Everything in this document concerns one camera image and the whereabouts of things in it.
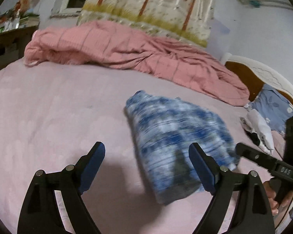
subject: curtain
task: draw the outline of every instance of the curtain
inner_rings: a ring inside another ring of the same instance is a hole
[[[78,24],[111,20],[156,36],[207,46],[214,0],[86,0]]]

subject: pink bed sheet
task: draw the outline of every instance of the pink bed sheet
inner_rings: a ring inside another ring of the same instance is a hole
[[[0,218],[12,234],[35,172],[57,172],[76,163],[96,141],[105,144],[106,157],[82,198],[102,234],[193,232],[211,195],[196,193],[167,207],[156,203],[139,171],[124,114],[126,100],[138,90],[207,107],[220,115],[235,142],[252,145],[239,122],[246,115],[243,107],[133,70],[51,62],[29,68],[17,61],[0,71]],[[263,181],[270,178],[266,170],[241,159],[237,171],[251,170]],[[65,211],[63,203],[60,211]]]
[[[249,102],[249,91],[238,76],[205,51],[110,21],[39,30],[26,47],[25,58],[28,65],[96,62],[110,68],[134,69],[230,105]]]

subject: blue gripper pad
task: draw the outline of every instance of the blue gripper pad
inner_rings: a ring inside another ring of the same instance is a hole
[[[205,162],[206,158],[211,157],[207,156],[197,143],[196,145],[197,146],[191,144],[189,146],[190,161],[192,162],[192,165],[197,172],[197,175],[199,176],[205,191],[208,191],[213,195],[216,192],[215,176]]]
[[[80,186],[78,188],[80,194],[83,194],[85,191],[89,190],[92,181],[94,180],[103,162],[104,157],[105,146],[103,143],[100,143],[80,176]]]

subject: human hand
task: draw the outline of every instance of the human hand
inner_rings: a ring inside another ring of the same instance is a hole
[[[268,196],[268,201],[271,207],[271,212],[272,215],[275,216],[279,213],[278,208],[279,208],[279,203],[276,202],[274,199],[276,197],[276,192],[269,186],[269,181],[265,181],[263,183],[263,186],[265,188],[266,194]],[[285,207],[288,206],[291,203],[291,200],[293,198],[293,191],[288,192],[288,194],[285,196],[283,199],[281,206]]]

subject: wooden table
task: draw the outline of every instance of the wooden table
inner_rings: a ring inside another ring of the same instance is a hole
[[[18,58],[20,59],[24,57],[25,47],[31,41],[31,37],[36,30],[38,30],[38,26],[31,26],[0,33],[0,47],[9,46],[14,41],[17,41],[17,47],[19,50]]]

